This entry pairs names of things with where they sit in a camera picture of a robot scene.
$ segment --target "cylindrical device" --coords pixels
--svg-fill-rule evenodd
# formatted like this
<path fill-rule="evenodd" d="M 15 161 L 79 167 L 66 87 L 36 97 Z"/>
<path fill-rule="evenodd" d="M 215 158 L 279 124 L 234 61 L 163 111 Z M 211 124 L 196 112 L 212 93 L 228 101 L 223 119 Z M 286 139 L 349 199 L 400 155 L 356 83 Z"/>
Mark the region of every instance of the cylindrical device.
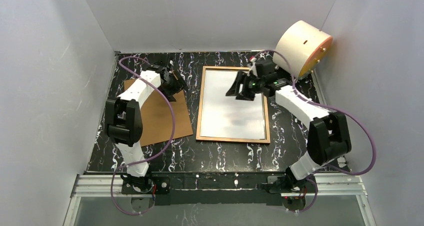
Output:
<path fill-rule="evenodd" d="M 298 21 L 287 29 L 275 48 L 287 59 L 290 68 L 279 55 L 274 55 L 273 61 L 294 77 L 302 79 L 320 62 L 332 42 L 332 36 Z"/>

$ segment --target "black marble surface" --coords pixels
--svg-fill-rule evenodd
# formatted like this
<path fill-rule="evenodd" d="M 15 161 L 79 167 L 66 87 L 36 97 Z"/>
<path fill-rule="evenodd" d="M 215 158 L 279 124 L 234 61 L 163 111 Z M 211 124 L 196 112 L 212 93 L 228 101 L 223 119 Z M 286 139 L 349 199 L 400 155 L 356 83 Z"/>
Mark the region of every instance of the black marble surface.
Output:
<path fill-rule="evenodd" d="M 175 139 L 165 154 L 150 162 L 152 171 L 218 172 L 218 171 L 284 171 L 306 152 L 307 128 L 288 110 L 273 99 L 268 100 L 271 144 L 235 144 L 227 142 L 196 141 L 199 97 L 203 66 L 245 67 L 255 52 L 169 53 L 175 68 L 182 72 L 188 85 L 185 94 L 194 135 Z M 130 54 L 121 54 L 119 59 Z M 155 62 L 159 53 L 132 54 Z M 271 58 L 265 54 L 261 57 Z M 124 64 L 140 73 L 141 60 L 127 60 Z M 109 90 L 109 98 L 124 91 L 124 80 L 133 78 L 130 73 L 116 67 Z M 297 88 L 306 96 L 318 101 L 311 76 L 300 81 Z M 143 147 L 145 158 L 158 153 L 165 143 Z M 112 172 L 123 158 L 104 133 L 104 115 L 87 171 Z"/>

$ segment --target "brown cardboard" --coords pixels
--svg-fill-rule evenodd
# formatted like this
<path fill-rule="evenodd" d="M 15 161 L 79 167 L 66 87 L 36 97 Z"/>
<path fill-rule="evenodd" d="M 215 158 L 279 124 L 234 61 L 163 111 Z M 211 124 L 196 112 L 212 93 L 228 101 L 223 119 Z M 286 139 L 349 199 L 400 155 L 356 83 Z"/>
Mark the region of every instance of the brown cardboard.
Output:
<path fill-rule="evenodd" d="M 123 88 L 128 89 L 135 79 L 123 82 Z M 192 123 L 187 109 L 184 91 L 174 95 L 176 102 L 171 102 L 175 114 L 175 138 L 193 135 Z M 171 112 L 163 97 L 153 91 L 141 107 L 143 133 L 140 144 L 146 146 L 158 142 L 168 141 L 172 132 Z"/>

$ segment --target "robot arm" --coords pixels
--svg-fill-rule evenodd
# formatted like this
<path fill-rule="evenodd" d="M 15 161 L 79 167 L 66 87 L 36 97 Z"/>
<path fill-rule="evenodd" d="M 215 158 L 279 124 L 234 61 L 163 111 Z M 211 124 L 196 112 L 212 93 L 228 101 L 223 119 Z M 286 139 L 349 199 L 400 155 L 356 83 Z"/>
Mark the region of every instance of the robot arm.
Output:
<path fill-rule="evenodd" d="M 161 64 L 143 67 L 140 76 L 159 88 L 169 101 L 175 101 L 173 94 L 186 89 L 187 85 L 178 73 Z M 140 145 L 143 130 L 140 109 L 152 92 L 152 87 L 141 80 L 135 80 L 116 99 L 106 101 L 105 132 L 120 150 L 126 164 L 145 159 Z M 144 177 L 148 168 L 147 162 L 128 167 L 128 178 L 137 180 Z"/>
<path fill-rule="evenodd" d="M 254 100 L 257 93 L 263 93 L 267 97 L 275 96 L 277 104 L 288 109 L 308 128 L 307 152 L 289 166 L 285 170 L 284 179 L 277 182 L 281 189 L 290 189 L 303 186 L 308 175 L 350 152 L 352 146 L 346 116 L 300 99 L 285 77 L 288 74 L 273 62 L 255 64 L 253 61 L 248 73 L 238 72 L 226 96 L 250 101 Z"/>

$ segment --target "gray wall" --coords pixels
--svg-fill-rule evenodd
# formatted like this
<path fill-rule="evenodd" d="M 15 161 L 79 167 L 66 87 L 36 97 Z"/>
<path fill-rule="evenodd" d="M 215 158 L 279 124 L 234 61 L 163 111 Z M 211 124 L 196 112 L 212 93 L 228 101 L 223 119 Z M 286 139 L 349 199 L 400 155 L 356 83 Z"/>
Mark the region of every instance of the gray wall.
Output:
<path fill-rule="evenodd" d="M 61 225 L 114 53 L 85 0 L 0 0 L 0 225 Z"/>
<path fill-rule="evenodd" d="M 330 105 L 364 122 L 377 163 L 363 176 L 378 225 L 422 225 L 424 197 L 424 0 L 337 0 L 323 27 L 335 38 L 317 69 Z M 353 170 L 370 145 L 352 125 Z"/>
<path fill-rule="evenodd" d="M 275 48 L 293 23 L 320 28 L 335 0 L 87 0 L 121 52 Z"/>

